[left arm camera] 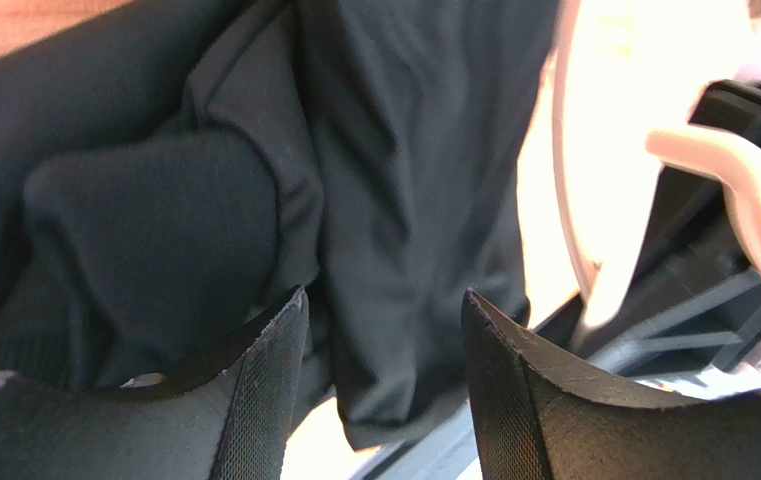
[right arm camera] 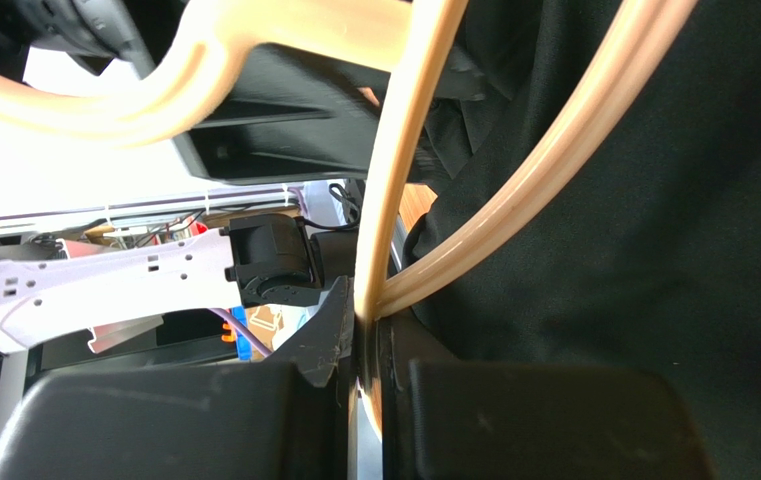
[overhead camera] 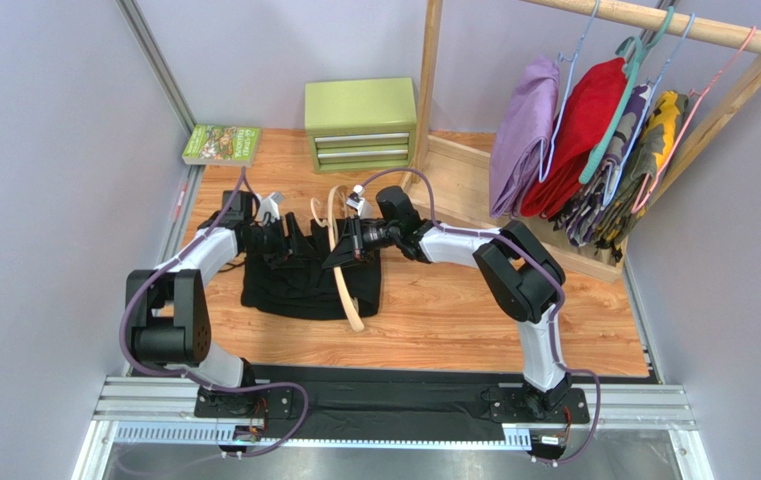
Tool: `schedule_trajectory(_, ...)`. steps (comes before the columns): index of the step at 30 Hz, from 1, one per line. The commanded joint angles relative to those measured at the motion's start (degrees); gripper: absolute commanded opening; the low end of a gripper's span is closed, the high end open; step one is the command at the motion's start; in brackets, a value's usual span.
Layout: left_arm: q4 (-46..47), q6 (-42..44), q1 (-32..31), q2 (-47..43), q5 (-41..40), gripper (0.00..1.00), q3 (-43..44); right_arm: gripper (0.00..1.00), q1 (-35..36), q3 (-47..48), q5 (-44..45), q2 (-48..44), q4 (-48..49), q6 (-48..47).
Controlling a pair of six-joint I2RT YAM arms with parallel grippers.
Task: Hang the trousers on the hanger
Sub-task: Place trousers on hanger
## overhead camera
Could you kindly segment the cream plastic hanger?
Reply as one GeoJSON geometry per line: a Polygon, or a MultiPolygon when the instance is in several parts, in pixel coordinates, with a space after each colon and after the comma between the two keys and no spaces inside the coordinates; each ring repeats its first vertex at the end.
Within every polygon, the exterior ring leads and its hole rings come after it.
{"type": "MultiPolygon", "coordinates": [[[[319,227],[327,229],[330,250],[335,248],[339,239],[338,223],[334,210],[337,202],[345,203],[345,196],[340,192],[343,188],[343,185],[331,187],[324,207],[321,206],[319,199],[312,198],[310,200],[310,210],[314,221],[319,227]]],[[[358,299],[350,294],[342,268],[334,267],[333,276],[339,300],[350,328],[356,333],[362,332],[365,326],[359,314],[358,299]]]]}

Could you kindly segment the black trousers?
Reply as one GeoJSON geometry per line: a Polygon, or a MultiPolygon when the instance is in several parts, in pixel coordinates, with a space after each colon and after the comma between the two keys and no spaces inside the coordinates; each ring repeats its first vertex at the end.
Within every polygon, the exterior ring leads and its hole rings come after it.
{"type": "MultiPolygon", "coordinates": [[[[288,236],[285,218],[281,222],[288,236]]],[[[239,228],[238,247],[245,254],[244,278],[240,302],[273,315],[305,320],[345,320],[345,314],[337,293],[332,269],[323,269],[322,263],[330,254],[327,229],[310,223],[310,238],[322,256],[321,261],[301,267],[269,267],[258,257],[248,257],[243,245],[243,228],[251,224],[241,223],[237,214],[226,216],[225,226],[239,228]]]]}

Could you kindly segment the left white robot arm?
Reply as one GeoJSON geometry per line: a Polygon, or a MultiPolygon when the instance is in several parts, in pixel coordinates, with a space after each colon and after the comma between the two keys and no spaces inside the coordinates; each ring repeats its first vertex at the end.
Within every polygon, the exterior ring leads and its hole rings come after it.
{"type": "Polygon", "coordinates": [[[199,387],[206,416],[265,414],[271,390],[260,387],[251,364],[212,338],[205,296],[208,283],[240,254],[282,257],[296,252],[286,235],[293,214],[282,215],[283,196],[226,191],[220,209],[202,222],[177,254],[126,280],[120,344],[134,368],[152,376],[187,375],[199,387]]]}

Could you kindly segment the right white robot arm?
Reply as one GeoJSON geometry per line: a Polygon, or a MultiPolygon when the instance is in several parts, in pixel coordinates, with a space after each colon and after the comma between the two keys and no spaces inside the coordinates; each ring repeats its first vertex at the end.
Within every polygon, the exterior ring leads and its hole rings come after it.
{"type": "Polygon", "coordinates": [[[324,268],[356,266],[395,246],[413,261],[477,269],[519,330],[523,408],[538,420],[559,412],[571,387],[554,324],[564,299],[565,273],[536,236],[518,221],[502,228],[469,229],[423,218],[399,187],[382,189],[376,201],[380,218],[346,218],[324,268]]]}

